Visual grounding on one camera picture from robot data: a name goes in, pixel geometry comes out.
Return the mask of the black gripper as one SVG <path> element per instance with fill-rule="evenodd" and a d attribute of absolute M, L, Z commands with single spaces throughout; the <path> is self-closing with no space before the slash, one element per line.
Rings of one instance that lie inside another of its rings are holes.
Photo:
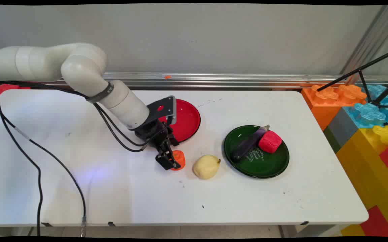
<path fill-rule="evenodd" d="M 150 144 L 156 147 L 158 155 L 156 161 L 165 169 L 179 169 L 181 165 L 176 161 L 171 145 L 179 145 L 173 129 L 166 122 L 155 120 L 142 127 L 134 129 L 134 134 L 144 141 L 143 145 Z"/>

